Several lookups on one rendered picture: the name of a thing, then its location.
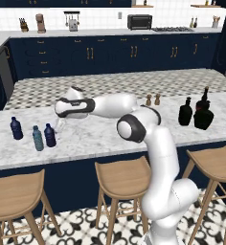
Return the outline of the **rail with hanging tools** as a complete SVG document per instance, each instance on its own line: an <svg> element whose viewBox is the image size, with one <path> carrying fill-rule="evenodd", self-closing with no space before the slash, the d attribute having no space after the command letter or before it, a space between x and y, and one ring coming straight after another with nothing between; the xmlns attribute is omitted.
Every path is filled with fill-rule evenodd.
<svg viewBox="0 0 226 245"><path fill-rule="evenodd" d="M70 32L76 32L79 26L79 11L66 11L65 26L69 28Z"/></svg>

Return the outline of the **knife block with knives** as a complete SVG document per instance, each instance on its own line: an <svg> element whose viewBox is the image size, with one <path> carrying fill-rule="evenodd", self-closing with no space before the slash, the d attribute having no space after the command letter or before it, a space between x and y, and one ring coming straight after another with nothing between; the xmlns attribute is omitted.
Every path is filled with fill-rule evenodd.
<svg viewBox="0 0 226 245"><path fill-rule="evenodd" d="M27 22L25 21L25 19L24 18L19 18L19 22L20 22L21 31L23 33L24 32L28 32L29 28L28 28L28 25L27 25Z"/></svg>

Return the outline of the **navy wall cupboard run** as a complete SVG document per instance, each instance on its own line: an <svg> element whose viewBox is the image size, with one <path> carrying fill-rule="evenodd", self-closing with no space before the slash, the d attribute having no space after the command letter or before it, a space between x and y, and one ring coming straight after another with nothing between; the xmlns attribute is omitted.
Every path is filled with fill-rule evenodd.
<svg viewBox="0 0 226 245"><path fill-rule="evenodd" d="M0 0L0 8L130 8L132 0Z"/></svg>

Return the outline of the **squat black glass bottle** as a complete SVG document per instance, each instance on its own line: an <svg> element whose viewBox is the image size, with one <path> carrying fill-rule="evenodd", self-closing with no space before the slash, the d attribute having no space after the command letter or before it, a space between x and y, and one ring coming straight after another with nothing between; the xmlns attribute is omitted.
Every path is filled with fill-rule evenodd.
<svg viewBox="0 0 226 245"><path fill-rule="evenodd" d="M194 114L194 126L206 130L214 119L214 113L209 109L210 102L207 100L203 106L196 110Z"/></svg>

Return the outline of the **black toaster oven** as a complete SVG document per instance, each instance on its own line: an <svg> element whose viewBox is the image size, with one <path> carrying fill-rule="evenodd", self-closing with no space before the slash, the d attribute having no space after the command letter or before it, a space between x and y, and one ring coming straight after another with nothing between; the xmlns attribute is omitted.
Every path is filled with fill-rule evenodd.
<svg viewBox="0 0 226 245"><path fill-rule="evenodd" d="M150 30L152 16L149 14L129 14L127 16L127 27L130 30Z"/></svg>

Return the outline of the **grey dishwasher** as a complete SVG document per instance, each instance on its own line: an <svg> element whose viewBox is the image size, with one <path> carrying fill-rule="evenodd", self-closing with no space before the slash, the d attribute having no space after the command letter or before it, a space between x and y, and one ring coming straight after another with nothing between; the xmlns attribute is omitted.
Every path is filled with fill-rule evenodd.
<svg viewBox="0 0 226 245"><path fill-rule="evenodd" d="M14 84L11 76L10 65L8 63L5 47L0 48L0 77L5 89L7 100L10 100Z"/></svg>

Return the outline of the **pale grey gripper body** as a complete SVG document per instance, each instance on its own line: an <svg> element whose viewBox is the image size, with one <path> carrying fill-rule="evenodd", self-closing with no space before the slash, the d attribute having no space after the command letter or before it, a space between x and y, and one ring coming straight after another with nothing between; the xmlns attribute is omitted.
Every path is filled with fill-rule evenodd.
<svg viewBox="0 0 226 245"><path fill-rule="evenodd" d="M56 120L55 132L56 133L61 132L63 130L65 124L66 124L66 119L65 118L58 118Z"/></svg>

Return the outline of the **navy tall cupboard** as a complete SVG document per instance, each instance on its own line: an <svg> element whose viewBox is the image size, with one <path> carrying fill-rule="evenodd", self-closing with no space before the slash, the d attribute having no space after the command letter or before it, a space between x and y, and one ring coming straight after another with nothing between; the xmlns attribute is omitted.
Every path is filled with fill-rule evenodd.
<svg viewBox="0 0 226 245"><path fill-rule="evenodd" d="M226 8L226 0L217 0L216 3L222 8ZM216 44L212 68L221 74L226 72L226 16Z"/></svg>

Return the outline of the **navy base cupboard run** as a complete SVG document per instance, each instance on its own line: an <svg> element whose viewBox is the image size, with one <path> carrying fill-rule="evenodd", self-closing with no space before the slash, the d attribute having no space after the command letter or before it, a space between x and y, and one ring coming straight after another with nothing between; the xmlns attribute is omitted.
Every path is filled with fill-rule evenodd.
<svg viewBox="0 0 226 245"><path fill-rule="evenodd" d="M19 79L210 68L218 33L23 37L10 40Z"/></svg>

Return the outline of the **black gas hob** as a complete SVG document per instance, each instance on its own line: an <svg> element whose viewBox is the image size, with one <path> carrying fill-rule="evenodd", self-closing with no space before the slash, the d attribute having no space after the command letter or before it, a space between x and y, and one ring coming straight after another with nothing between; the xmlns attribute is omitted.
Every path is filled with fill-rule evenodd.
<svg viewBox="0 0 226 245"><path fill-rule="evenodd" d="M152 28L153 31L157 33L166 32L193 32L193 29L187 27L162 27L162 28Z"/></svg>

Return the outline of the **tall dark red glass bottle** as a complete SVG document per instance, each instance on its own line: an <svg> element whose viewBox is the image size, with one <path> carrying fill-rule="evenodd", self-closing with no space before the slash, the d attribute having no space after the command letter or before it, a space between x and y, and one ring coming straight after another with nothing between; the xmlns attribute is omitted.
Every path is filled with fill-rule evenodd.
<svg viewBox="0 0 226 245"><path fill-rule="evenodd" d="M196 106L195 108L197 110L200 110L204 107L206 101L208 100L208 91L209 91L209 87L206 86L205 89L204 89L204 93L203 93L203 96L201 97L201 100L199 100L197 103L196 103Z"/></svg>

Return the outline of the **wooden wall shelf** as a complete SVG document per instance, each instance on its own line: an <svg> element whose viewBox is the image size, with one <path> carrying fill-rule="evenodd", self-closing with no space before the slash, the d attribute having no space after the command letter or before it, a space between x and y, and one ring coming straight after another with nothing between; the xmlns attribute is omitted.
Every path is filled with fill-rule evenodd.
<svg viewBox="0 0 226 245"><path fill-rule="evenodd" d="M141 0L140 4L137 3L137 0L131 0L131 8L154 8L154 6L149 5L147 0Z"/></svg>
<svg viewBox="0 0 226 245"><path fill-rule="evenodd" d="M217 4L216 0L205 0L205 3L202 4L191 4L193 8L222 8Z"/></svg>

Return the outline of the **wooden bar stool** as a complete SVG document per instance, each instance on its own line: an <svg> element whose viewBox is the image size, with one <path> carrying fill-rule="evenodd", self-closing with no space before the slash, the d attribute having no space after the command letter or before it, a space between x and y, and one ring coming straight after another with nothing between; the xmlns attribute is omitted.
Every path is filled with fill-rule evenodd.
<svg viewBox="0 0 226 245"><path fill-rule="evenodd" d="M147 192L150 181L151 169L147 158L118 161L107 164L95 163L95 169L99 182L98 208L96 217L96 228L99 227L101 214L108 218L108 231L106 245L111 244L115 220L118 217L132 215L142 216L143 232L148 230L147 217L142 210L142 198ZM129 208L119 209L120 200L133 200L133 212Z"/></svg>
<svg viewBox="0 0 226 245"><path fill-rule="evenodd" d="M194 167L197 167L209 178L209 184L203 199L199 201L201 213L193 229L189 245L195 238L201 221L212 200L226 198L226 145L221 148L211 148L199 151L187 151L190 158L184 171L183 178L188 178ZM223 245L226 245L226 229Z"/></svg>
<svg viewBox="0 0 226 245"><path fill-rule="evenodd" d="M17 244L17 237L33 234L39 245L45 245L41 235L43 221L37 224L33 210L42 202L42 212L47 212L58 235L61 235L56 217L44 189L45 170L37 173L18 174L0 178L0 245L5 238L12 238ZM30 227L29 232L17 233L12 221L24 216Z"/></svg>

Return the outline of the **pot with kitchen tools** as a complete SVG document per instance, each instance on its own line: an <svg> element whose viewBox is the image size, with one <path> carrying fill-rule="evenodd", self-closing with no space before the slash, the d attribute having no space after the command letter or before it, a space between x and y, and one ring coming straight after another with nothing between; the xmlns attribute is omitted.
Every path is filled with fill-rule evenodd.
<svg viewBox="0 0 226 245"><path fill-rule="evenodd" d="M218 27L218 22L220 20L220 16L213 16L213 24L212 24L212 28L217 28Z"/></svg>

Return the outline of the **teal plastic bottle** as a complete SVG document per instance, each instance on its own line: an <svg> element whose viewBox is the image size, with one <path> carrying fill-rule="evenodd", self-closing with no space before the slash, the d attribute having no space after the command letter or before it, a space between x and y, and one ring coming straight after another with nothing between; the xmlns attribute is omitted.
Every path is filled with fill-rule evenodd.
<svg viewBox="0 0 226 245"><path fill-rule="evenodd" d="M35 125L33 127L33 138L34 138L34 146L37 151L42 151L44 149L44 144L42 140L42 135L38 126Z"/></svg>

